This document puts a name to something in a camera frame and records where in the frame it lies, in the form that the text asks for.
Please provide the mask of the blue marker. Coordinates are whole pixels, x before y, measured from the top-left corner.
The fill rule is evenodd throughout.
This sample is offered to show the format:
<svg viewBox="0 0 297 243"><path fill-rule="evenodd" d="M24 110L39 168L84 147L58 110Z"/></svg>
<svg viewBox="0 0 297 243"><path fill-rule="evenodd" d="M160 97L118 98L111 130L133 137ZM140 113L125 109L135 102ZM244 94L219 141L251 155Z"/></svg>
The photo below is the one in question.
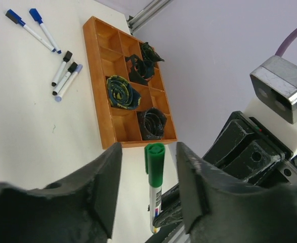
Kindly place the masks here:
<svg viewBox="0 0 297 243"><path fill-rule="evenodd" d="M61 54L62 53L61 49L59 48L59 46L56 43L55 39L53 38L53 36L49 32L49 30L47 29L46 25L44 24L42 16L38 12L38 10L36 8L32 8L32 9L29 10L29 13L32 16L32 18L34 19L34 21L36 21L40 25L42 31L44 32L44 34L46 35L46 37L48 38L50 43L53 45L55 51L58 54Z"/></svg>
<svg viewBox="0 0 297 243"><path fill-rule="evenodd" d="M8 9L6 14L6 17L8 17L12 22L14 22L16 25L20 25L22 28L24 28L29 34L31 34L36 40L38 40L41 44L43 44L47 49L49 49L51 52L55 52L56 49L54 46L47 41L45 41L40 35L38 35L33 29L31 29L23 20L22 18L16 14L13 10Z"/></svg>

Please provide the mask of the lavender capped marker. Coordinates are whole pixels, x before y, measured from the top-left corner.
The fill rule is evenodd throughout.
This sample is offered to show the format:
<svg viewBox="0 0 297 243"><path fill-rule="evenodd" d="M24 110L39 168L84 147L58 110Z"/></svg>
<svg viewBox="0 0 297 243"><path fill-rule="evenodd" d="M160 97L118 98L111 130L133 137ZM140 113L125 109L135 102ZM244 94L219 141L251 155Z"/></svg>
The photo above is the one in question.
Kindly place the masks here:
<svg viewBox="0 0 297 243"><path fill-rule="evenodd" d="M64 94L67 92L75 78L78 76L78 74L81 72L83 68L82 64L78 64L76 70L72 73L72 75L69 77L63 88L59 91L58 95L55 96L56 102L61 102L63 99Z"/></svg>

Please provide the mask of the orange wooden divider tray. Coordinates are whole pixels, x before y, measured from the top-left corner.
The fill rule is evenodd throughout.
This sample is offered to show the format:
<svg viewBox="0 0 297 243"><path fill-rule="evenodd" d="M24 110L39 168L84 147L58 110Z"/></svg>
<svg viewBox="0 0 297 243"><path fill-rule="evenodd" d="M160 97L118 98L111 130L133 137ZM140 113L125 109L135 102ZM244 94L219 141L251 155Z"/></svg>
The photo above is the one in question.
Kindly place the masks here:
<svg viewBox="0 0 297 243"><path fill-rule="evenodd" d="M154 66L154 77L146 86L131 83L142 97L137 109L126 110L110 105L107 79L114 74L129 79L125 58L132 54L141 57L142 41L94 16L83 25L83 34L103 149L115 142L120 142L124 148L149 144L150 141L142 137L138 114L152 107L166 116L164 136L160 142L175 142L177 133L158 64Z"/></svg>

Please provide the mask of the black capped marker left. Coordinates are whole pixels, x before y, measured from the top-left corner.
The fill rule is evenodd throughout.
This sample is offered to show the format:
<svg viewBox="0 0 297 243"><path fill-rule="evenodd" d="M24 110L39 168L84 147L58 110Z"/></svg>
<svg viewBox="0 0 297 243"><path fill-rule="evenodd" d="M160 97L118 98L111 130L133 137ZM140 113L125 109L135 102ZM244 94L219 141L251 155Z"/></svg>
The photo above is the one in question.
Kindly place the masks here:
<svg viewBox="0 0 297 243"><path fill-rule="evenodd" d="M61 76L66 64L70 61L71 57L72 57L72 53L70 51L67 51L62 59L62 62L57 70L57 72L54 75L54 78L51 82L52 87L55 87L58 83L59 77Z"/></svg>

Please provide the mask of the blue yellow rolled tie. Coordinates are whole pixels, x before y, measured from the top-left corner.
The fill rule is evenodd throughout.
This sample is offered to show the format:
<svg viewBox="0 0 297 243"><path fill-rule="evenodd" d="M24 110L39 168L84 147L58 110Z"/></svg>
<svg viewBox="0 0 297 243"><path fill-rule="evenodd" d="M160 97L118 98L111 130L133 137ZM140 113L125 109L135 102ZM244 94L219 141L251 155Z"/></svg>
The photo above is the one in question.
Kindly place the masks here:
<svg viewBox="0 0 297 243"><path fill-rule="evenodd" d="M111 107L135 110L140 106L141 94L124 77L112 75L106 84Z"/></svg>

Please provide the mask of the aluminium frame post right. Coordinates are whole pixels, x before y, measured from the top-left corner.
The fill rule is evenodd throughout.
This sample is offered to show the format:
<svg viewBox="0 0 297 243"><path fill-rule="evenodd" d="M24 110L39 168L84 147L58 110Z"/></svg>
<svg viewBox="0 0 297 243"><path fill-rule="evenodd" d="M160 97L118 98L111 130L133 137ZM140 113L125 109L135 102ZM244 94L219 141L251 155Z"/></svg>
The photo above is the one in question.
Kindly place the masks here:
<svg viewBox="0 0 297 243"><path fill-rule="evenodd" d="M127 23L131 34L139 30L172 2L173 0L153 0L135 16L129 15Z"/></svg>

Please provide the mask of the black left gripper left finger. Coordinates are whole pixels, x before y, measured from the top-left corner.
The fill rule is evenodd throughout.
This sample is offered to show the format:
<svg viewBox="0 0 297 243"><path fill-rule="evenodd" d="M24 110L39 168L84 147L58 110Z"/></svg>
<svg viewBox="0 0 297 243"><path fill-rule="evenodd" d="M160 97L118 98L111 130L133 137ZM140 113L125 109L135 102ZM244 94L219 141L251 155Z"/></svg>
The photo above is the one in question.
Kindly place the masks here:
<svg viewBox="0 0 297 243"><path fill-rule="evenodd" d="M43 189L0 182L0 242L106 242L116 213L122 146Z"/></svg>

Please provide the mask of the dark floral rolled tie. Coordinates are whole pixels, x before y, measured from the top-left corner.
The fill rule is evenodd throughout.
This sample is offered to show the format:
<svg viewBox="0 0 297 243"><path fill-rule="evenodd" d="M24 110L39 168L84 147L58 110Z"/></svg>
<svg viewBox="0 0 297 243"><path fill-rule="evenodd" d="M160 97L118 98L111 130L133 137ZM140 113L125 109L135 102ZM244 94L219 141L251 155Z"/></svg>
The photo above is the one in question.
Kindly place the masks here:
<svg viewBox="0 0 297 243"><path fill-rule="evenodd" d="M144 111L137 111L137 118L144 141L161 140L164 137L167 118L161 110L152 107Z"/></svg>

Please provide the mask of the dark rolled tie top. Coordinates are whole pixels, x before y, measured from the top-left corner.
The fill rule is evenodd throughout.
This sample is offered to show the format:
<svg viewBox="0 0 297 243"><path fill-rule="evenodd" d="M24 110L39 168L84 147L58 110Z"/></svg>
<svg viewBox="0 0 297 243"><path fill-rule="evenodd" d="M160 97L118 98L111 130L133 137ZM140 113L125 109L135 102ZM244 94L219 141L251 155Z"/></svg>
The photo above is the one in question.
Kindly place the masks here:
<svg viewBox="0 0 297 243"><path fill-rule="evenodd" d="M164 62L165 60L156 53L155 49L149 45L148 42L141 43L140 49L144 60L152 62L152 64L157 64L158 62Z"/></svg>

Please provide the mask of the black capped marker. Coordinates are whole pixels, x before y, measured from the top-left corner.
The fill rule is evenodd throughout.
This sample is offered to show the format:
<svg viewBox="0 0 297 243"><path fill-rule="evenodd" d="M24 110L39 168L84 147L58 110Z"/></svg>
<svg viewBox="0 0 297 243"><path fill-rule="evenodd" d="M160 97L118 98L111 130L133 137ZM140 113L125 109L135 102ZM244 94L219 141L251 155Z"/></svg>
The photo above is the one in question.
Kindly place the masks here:
<svg viewBox="0 0 297 243"><path fill-rule="evenodd" d="M76 70L78 64L73 62L68 69L66 70L65 74L58 80L57 85L54 87L52 91L52 95L56 96L58 95L59 91L63 88L69 77L72 75L72 73Z"/></svg>
<svg viewBox="0 0 297 243"><path fill-rule="evenodd" d="M71 57L72 57L72 53L70 51L67 51L62 59L62 62L57 70L57 72L54 75L54 78L51 82L52 87L55 87L58 83L59 77L61 76L66 64L70 61Z"/></svg>

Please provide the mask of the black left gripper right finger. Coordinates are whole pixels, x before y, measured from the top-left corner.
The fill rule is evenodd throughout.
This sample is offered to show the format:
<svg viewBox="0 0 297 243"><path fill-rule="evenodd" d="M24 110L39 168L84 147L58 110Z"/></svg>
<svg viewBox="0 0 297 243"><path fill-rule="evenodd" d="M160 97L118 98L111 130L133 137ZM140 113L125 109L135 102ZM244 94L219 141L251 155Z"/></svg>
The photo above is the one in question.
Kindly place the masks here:
<svg viewBox="0 0 297 243"><path fill-rule="evenodd" d="M176 145L185 231L192 242L297 242L297 185L240 181Z"/></svg>

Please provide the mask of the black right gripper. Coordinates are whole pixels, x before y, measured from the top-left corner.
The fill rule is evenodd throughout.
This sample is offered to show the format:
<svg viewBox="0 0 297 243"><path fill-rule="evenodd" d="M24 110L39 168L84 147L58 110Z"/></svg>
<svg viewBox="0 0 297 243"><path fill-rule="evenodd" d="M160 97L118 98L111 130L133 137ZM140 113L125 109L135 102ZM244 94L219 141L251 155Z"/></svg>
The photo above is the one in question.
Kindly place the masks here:
<svg viewBox="0 0 297 243"><path fill-rule="evenodd" d="M231 113L203 159L249 184L297 184L297 155L256 118Z"/></svg>

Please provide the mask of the green capped marker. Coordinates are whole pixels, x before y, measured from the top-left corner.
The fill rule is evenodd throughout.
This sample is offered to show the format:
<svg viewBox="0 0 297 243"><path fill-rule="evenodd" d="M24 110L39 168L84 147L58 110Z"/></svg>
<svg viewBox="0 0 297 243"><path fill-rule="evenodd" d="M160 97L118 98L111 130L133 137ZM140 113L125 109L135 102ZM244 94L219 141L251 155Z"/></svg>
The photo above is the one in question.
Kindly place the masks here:
<svg viewBox="0 0 297 243"><path fill-rule="evenodd" d="M165 146L162 143L148 144L145 146L144 152L145 171L149 181L150 230L156 234L160 228L155 226L153 221L161 212Z"/></svg>

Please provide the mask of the black capped marker right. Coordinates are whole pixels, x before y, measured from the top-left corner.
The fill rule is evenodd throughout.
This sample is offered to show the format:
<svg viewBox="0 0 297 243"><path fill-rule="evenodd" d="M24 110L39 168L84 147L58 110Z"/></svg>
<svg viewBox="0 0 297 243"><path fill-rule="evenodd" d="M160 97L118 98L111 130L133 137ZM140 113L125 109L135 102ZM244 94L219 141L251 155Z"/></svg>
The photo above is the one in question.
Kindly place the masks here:
<svg viewBox="0 0 297 243"><path fill-rule="evenodd" d="M56 96L58 95L59 91L63 88L69 77L72 75L72 73L76 70L78 64L73 62L68 69L66 70L65 74L58 80L57 85L54 87L52 91L52 95Z"/></svg>

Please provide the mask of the far blue marker right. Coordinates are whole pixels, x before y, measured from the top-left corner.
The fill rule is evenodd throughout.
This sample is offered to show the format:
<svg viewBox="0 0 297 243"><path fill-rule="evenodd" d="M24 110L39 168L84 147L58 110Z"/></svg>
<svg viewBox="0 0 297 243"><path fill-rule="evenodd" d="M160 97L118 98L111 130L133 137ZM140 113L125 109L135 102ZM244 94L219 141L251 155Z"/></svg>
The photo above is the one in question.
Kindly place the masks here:
<svg viewBox="0 0 297 243"><path fill-rule="evenodd" d="M34 19L34 21L36 21L40 25L42 31L44 32L44 34L46 35L46 37L48 38L50 43L53 45L55 51L58 54L61 54L62 53L61 49L59 48L59 46L56 43L55 39L53 38L53 36L49 32L49 30L47 29L46 25L44 24L42 16L38 12L38 10L36 8L32 8L32 9L29 10L29 13L32 16L32 18Z"/></svg>

